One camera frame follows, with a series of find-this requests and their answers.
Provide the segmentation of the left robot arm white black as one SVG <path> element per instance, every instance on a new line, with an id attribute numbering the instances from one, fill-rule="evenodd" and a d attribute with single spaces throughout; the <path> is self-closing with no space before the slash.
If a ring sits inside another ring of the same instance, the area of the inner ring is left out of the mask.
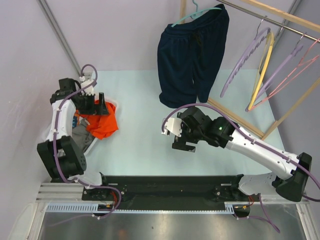
<path id="1" fill-rule="evenodd" d="M 108 116 L 104 93 L 95 99 L 96 79 L 81 77 L 59 80 L 59 89 L 52 94 L 52 120 L 44 142 L 37 145 L 37 153 L 52 180 L 65 183 L 78 182 L 93 188 L 100 200 L 110 196 L 111 188 L 103 183 L 101 173 L 88 170 L 84 151 L 72 137 L 73 118 L 76 112 L 92 116 Z"/>

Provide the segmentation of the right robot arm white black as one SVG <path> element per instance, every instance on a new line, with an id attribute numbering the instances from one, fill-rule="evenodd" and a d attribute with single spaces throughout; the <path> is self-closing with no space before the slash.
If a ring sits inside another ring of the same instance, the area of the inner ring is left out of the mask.
<path id="1" fill-rule="evenodd" d="M 255 138 L 226 115 L 211 119 L 198 107 L 197 103 L 187 104 L 184 112 L 164 119 L 161 130 L 164 135 L 175 136 L 173 149 L 194 152 L 195 144 L 205 141 L 212 147 L 240 153 L 270 170 L 265 174 L 238 175 L 230 188 L 237 201 L 257 194 L 278 194 L 292 202 L 304 198 L 312 163 L 309 154 L 277 149 Z"/>

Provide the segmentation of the orange shorts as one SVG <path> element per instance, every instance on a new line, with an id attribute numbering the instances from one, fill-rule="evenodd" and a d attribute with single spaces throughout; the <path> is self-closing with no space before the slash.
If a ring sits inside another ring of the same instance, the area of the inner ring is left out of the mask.
<path id="1" fill-rule="evenodd" d="M 78 110 L 75 112 L 79 115 L 79 124 L 80 120 L 84 120 L 87 124 L 87 131 L 99 140 L 110 137 L 119 129 L 116 120 L 116 105 L 109 101 L 106 101 L 105 104 L 109 115 L 84 115 L 79 114 Z"/>

